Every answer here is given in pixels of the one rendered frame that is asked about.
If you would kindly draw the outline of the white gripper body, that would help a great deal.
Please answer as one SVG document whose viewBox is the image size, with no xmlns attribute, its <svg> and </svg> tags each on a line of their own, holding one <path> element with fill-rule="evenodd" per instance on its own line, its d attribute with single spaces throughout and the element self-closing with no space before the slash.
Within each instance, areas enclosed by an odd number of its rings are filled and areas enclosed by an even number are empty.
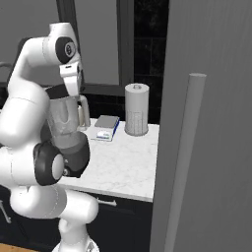
<svg viewBox="0 0 252 252">
<path fill-rule="evenodd" d="M 63 78 L 66 90 L 69 96 L 78 96 L 80 94 L 82 75 L 73 75 Z"/>
</svg>

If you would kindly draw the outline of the clear blender with dark base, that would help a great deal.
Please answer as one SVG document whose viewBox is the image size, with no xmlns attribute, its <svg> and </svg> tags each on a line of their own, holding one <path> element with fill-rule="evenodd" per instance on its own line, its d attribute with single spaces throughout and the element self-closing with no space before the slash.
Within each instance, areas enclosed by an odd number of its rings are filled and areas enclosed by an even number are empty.
<svg viewBox="0 0 252 252">
<path fill-rule="evenodd" d="M 89 112 L 87 99 L 68 95 L 65 85 L 47 88 L 50 109 L 41 131 L 43 140 L 50 140 L 64 157 L 64 175 L 80 178 L 90 161 L 90 145 L 81 125 L 80 112 Z"/>
</svg>

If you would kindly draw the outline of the dark framed window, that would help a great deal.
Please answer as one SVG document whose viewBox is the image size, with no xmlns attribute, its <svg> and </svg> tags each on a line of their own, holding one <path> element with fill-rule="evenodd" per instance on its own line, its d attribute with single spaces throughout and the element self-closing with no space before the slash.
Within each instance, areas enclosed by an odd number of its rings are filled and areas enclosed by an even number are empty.
<svg viewBox="0 0 252 252">
<path fill-rule="evenodd" d="M 83 63 L 82 89 L 123 96 L 134 82 L 134 0 L 56 0 L 72 25 Z"/>
</svg>

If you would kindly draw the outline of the grey and blue kitchen scale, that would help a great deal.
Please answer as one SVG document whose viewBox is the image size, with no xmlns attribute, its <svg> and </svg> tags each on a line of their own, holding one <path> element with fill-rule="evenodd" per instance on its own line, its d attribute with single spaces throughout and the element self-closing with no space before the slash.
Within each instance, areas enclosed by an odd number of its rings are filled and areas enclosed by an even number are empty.
<svg viewBox="0 0 252 252">
<path fill-rule="evenodd" d="M 93 140 L 111 142 L 119 122 L 120 118 L 118 116 L 101 115 L 91 131 L 91 138 Z"/>
</svg>

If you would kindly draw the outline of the white paper towel roll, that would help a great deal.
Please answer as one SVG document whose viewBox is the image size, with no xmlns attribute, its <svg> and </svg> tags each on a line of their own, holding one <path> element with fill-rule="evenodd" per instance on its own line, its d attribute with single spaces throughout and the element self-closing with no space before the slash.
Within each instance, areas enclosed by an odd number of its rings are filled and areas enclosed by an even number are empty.
<svg viewBox="0 0 252 252">
<path fill-rule="evenodd" d="M 150 87 L 134 83 L 125 87 L 125 132 L 131 136 L 148 133 Z"/>
</svg>

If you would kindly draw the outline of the grey fridge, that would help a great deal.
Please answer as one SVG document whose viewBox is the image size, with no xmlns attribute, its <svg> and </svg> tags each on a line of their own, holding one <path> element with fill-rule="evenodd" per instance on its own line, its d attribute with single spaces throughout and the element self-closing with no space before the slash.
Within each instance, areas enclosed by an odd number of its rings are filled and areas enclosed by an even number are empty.
<svg viewBox="0 0 252 252">
<path fill-rule="evenodd" d="M 191 73 L 207 79 L 173 252 L 252 252 L 252 0 L 169 0 L 150 252 L 165 252 Z"/>
</svg>

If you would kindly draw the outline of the dark cupboard run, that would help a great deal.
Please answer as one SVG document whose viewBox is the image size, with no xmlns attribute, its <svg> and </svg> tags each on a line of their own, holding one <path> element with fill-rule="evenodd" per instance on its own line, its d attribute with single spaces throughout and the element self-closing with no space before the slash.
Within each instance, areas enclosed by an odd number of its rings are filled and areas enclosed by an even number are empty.
<svg viewBox="0 0 252 252">
<path fill-rule="evenodd" d="M 116 207 L 99 205 L 98 215 L 87 230 L 99 252 L 150 252 L 153 204 L 150 202 L 98 195 L 113 201 Z M 17 215 L 10 207 L 10 191 L 0 186 L 0 200 L 12 223 L 7 223 L 0 210 L 0 242 L 51 252 L 60 242 L 59 219 L 32 220 Z"/>
</svg>

